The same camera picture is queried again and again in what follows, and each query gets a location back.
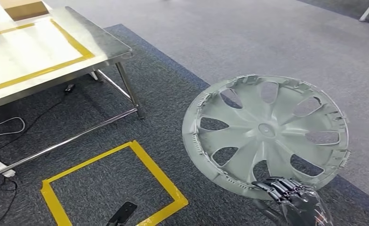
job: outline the yellow tape square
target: yellow tape square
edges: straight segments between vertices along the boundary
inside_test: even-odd
[[[57,199],[56,194],[50,186],[50,183],[60,179],[80,168],[87,166],[95,161],[98,161],[110,154],[113,154],[119,150],[122,150],[125,147],[130,147],[133,152],[138,156],[138,158],[142,161],[142,163],[148,168],[148,170],[155,176],[158,182],[162,185],[162,187],[168,192],[168,194],[173,198],[173,202],[168,206],[162,208],[157,211],[149,218],[143,220],[138,224],[138,226],[151,226],[156,225],[164,219],[168,218],[175,212],[179,211],[181,208],[189,204],[188,200],[183,196],[183,194],[179,191],[179,189],[172,183],[172,181],[165,175],[165,173],[158,167],[158,165],[152,160],[152,158],[146,153],[146,151],[140,146],[137,141],[131,141],[120,145],[110,151],[102,153],[94,158],[91,158],[83,163],[74,166],[62,173],[59,173],[49,179],[43,180],[43,187],[40,190],[43,198],[50,209],[51,214],[53,215],[57,225],[59,226],[71,226],[72,223],[69,220],[65,210],[63,209],[60,201]]]
[[[56,71],[58,69],[67,67],[69,65],[78,63],[80,61],[84,61],[84,60],[93,58],[95,56],[92,52],[90,52],[88,49],[86,49],[82,44],[80,44],[78,41],[76,41],[66,30],[64,30],[60,25],[58,25],[53,19],[50,19],[50,22],[65,37],[65,39],[68,41],[68,43],[74,49],[76,49],[82,56],[79,57],[79,58],[76,58],[76,59],[73,59],[73,60],[70,60],[70,61],[67,61],[67,62],[58,64],[58,65],[49,67],[49,68],[45,68],[43,70],[40,70],[40,71],[31,73],[31,74],[27,74],[27,75],[21,76],[21,77],[16,78],[16,79],[12,79],[12,80],[9,80],[9,81],[0,83],[0,89],[5,88],[5,87],[8,87],[8,86],[15,85],[17,83],[20,83],[20,82],[23,82],[23,81],[26,81],[26,80],[29,80],[29,79],[38,77],[38,76],[43,75],[43,74],[46,74],[46,73],[50,73],[50,72]],[[15,27],[15,28],[6,29],[6,30],[3,30],[3,31],[0,31],[0,34],[8,33],[8,32],[19,30],[19,29],[24,29],[24,28],[31,27],[31,26],[34,26],[34,25],[35,25],[35,23],[31,23],[31,24],[25,24],[25,25],[22,25],[22,26],[19,26],[19,27]]]

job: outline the electrical cord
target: electrical cord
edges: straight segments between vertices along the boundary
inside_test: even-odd
[[[30,129],[30,128],[32,128],[32,126],[34,126],[35,125],[35,123],[43,116],[43,115],[45,115],[47,112],[49,112],[49,111],[51,111],[53,108],[55,108],[55,107],[57,107],[58,105],[60,105],[64,100],[65,100],[65,96],[67,96],[67,94],[65,94],[64,96],[63,96],[63,98],[58,102],[58,103],[56,103],[56,104],[54,104],[53,106],[51,106],[49,109],[47,109],[47,110],[45,110],[42,114],[40,114],[38,117],[36,117],[36,119],[32,122],[32,124],[31,125],[29,125],[28,126],[28,128],[21,134],[21,135],[19,135],[19,136],[17,136],[15,139],[13,139],[12,141],[10,141],[10,142],[8,142],[7,144],[5,144],[5,145],[2,145],[2,146],[0,146],[0,149],[2,149],[2,148],[4,148],[4,147],[6,147],[6,146],[8,146],[9,144],[11,144],[11,143],[13,143],[13,142],[15,142],[16,140],[18,140],[19,138],[21,138],[23,135],[25,135],[27,132],[28,132],[28,130]]]
[[[20,118],[20,117],[14,117],[14,118],[11,118],[11,119],[7,119],[7,120],[5,120],[5,121],[1,122],[1,123],[0,123],[0,125],[2,125],[2,124],[4,124],[4,123],[6,123],[6,122],[8,122],[8,121],[14,120],[14,119],[19,119],[19,120],[22,122],[22,124],[23,124],[22,129],[20,129],[19,131],[16,131],[16,132],[0,133],[0,136],[2,136],[2,135],[8,135],[8,134],[21,133],[21,132],[25,129],[25,122],[24,122],[24,121],[23,121],[23,119],[22,119],[22,118]]]
[[[4,217],[6,217],[6,215],[8,214],[8,212],[10,211],[11,209],[11,206],[13,205],[13,202],[14,200],[16,199],[16,196],[17,196],[17,189],[18,189],[18,184],[17,182],[15,182],[14,180],[10,180],[10,179],[7,179],[9,180],[10,182],[13,182],[14,183],[14,189],[0,189],[1,191],[14,191],[14,196],[13,198],[11,199],[11,202],[10,204],[8,205],[8,208],[7,210],[4,212],[3,216],[0,217],[0,222],[4,219]],[[4,178],[4,181],[3,183],[0,185],[0,186],[3,186],[6,184],[6,178]]]
[[[43,116],[43,115],[45,115],[47,112],[49,112],[49,111],[51,111],[53,108],[55,108],[55,107],[57,107],[58,105],[60,105],[64,100],[65,100],[65,97],[68,95],[68,94],[70,94],[72,91],[73,91],[73,89],[75,88],[75,84],[69,84],[66,88],[65,88],[65,90],[64,90],[64,96],[63,96],[63,98],[58,102],[58,103],[56,103],[56,104],[54,104],[53,106],[51,106],[49,109],[47,109],[47,110],[45,110],[42,114],[40,114],[38,117],[36,117],[36,119],[32,122],[32,124],[21,134],[21,135],[19,135],[18,137],[16,137],[15,139],[13,139],[12,141],[10,141],[10,142],[8,142],[7,144],[5,144],[5,145],[2,145],[1,147],[0,147],[0,149],[2,149],[2,148],[4,148],[4,147],[6,147],[6,146],[8,146],[9,144],[11,144],[11,143],[13,143],[13,142],[15,142],[16,140],[18,140],[19,138],[21,138],[23,135],[25,135],[27,132],[28,132],[28,130],[30,129],[30,128],[32,128],[32,126],[34,126],[35,125],[35,123]],[[19,132],[14,132],[14,133],[20,133],[20,132],[22,132],[24,129],[25,129],[25,122],[21,119],[21,118],[19,118],[22,122],[23,122],[23,124],[24,124],[24,126],[23,126],[23,129],[21,130],[21,131],[19,131]]]

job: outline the black object on floor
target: black object on floor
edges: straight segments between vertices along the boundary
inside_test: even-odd
[[[128,221],[129,217],[135,212],[137,205],[126,201],[114,214],[114,216],[108,221],[107,226],[124,225]]]

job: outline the stainless steel table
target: stainless steel table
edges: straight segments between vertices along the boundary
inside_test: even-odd
[[[66,7],[19,22],[0,24],[0,106],[74,78],[91,74],[124,95],[133,108],[0,170],[0,174],[132,113],[143,118],[122,61],[132,49]],[[127,92],[100,68],[116,65]]]

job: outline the robotic hand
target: robotic hand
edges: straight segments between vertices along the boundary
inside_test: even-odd
[[[282,214],[255,199],[257,208],[278,226],[333,226],[331,215],[320,196],[311,187],[294,179],[270,177],[252,182],[275,200]]]

